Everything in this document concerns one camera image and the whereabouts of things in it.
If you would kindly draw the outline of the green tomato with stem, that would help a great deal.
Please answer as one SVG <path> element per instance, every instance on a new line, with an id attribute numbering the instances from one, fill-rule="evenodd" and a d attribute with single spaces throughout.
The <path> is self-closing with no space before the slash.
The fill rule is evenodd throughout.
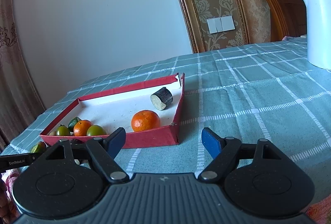
<path id="1" fill-rule="evenodd" d="M 70 136 L 71 132 L 65 125 L 60 125 L 57 128 L 55 134 L 56 134 L 56 136 Z"/>

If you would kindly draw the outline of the orange mandarin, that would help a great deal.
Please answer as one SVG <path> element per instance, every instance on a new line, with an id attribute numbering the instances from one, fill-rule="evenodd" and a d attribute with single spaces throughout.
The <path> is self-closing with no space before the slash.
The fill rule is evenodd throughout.
<path id="1" fill-rule="evenodd" d="M 92 126 L 89 120 L 78 121 L 73 127 L 73 135 L 75 137 L 87 136 L 88 129 Z"/>
<path id="2" fill-rule="evenodd" d="M 131 128 L 134 132 L 148 131 L 160 127 L 160 117 L 151 110 L 139 111 L 131 119 Z"/>

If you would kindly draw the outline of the patterned curtain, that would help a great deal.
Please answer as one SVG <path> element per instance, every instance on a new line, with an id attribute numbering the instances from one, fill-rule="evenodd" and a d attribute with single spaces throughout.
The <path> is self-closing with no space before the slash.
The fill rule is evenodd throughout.
<path id="1" fill-rule="evenodd" d="M 44 110 L 22 56 L 12 0 L 1 0 L 1 150 Z"/>

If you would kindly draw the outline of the white electric kettle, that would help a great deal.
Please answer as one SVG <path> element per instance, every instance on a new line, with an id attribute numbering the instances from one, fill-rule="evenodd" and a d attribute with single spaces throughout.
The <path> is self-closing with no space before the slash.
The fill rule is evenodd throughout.
<path id="1" fill-rule="evenodd" d="M 331 0 L 303 0 L 307 18 L 307 60 L 330 70 Z"/>

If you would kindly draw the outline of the white wall switch plate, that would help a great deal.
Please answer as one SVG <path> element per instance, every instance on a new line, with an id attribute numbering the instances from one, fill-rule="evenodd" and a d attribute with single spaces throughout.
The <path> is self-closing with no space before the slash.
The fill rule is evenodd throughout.
<path id="1" fill-rule="evenodd" d="M 220 18 L 207 19 L 207 25 L 211 34 L 235 30 L 232 16 L 223 16 Z"/>

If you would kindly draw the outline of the brown longan front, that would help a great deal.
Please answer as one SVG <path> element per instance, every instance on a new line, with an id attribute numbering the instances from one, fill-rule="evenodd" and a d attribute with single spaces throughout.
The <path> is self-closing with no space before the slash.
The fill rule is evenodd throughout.
<path id="1" fill-rule="evenodd" d="M 49 133 L 49 136 L 56 136 L 56 135 L 57 135 L 56 131 L 52 131 Z"/>

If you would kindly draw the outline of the green cucumber chunk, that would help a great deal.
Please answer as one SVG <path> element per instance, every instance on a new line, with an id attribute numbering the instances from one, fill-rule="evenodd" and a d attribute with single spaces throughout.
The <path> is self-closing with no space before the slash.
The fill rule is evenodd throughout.
<path id="1" fill-rule="evenodd" d="M 41 153 L 42 154 L 46 150 L 47 150 L 47 144 L 43 141 L 40 141 L 32 147 L 30 152 L 31 153 Z"/>
<path id="2" fill-rule="evenodd" d="M 81 121 L 79 117 L 74 117 L 68 124 L 67 128 L 70 130 L 70 132 L 73 132 L 74 126 Z"/>

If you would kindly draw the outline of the wooden headboard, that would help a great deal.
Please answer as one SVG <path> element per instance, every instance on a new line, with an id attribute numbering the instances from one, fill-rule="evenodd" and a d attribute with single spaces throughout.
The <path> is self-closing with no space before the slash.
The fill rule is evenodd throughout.
<path id="1" fill-rule="evenodd" d="M 270 40 L 307 33 L 306 6 L 303 0 L 266 0 L 270 8 Z"/>

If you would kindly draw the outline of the red shallow cardboard tray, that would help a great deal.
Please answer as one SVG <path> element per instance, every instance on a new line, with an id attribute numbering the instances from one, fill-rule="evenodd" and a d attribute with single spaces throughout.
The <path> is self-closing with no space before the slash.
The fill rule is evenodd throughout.
<path id="1" fill-rule="evenodd" d="M 173 101 L 167 108 L 158 111 L 153 106 L 150 97 L 163 87 L 170 91 Z M 42 130 L 40 138 L 48 145 L 55 144 L 60 138 L 50 133 L 60 125 L 67 125 L 74 117 L 79 117 L 102 126 L 107 134 L 111 134 L 119 127 L 124 128 L 125 148 L 177 145 L 180 142 L 179 126 L 184 89 L 185 76 L 177 73 L 81 96 L 73 100 Z M 133 131 L 132 117 L 141 110 L 156 112 L 161 119 L 160 128 L 143 132 Z"/>

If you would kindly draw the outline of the green plaid tablecloth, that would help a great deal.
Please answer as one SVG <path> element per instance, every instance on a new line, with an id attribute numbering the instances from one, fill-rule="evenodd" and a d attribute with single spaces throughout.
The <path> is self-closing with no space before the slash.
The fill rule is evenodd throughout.
<path id="1" fill-rule="evenodd" d="M 180 144 L 122 150 L 116 162 L 132 173 L 198 173 L 211 162 L 201 130 L 244 143 L 265 138 L 315 184 L 314 201 L 330 194 L 330 71 L 310 64 L 307 41 L 250 44 L 170 58 L 89 80 L 42 113 L 5 148 L 26 153 L 40 132 L 75 98 L 182 73 Z"/>

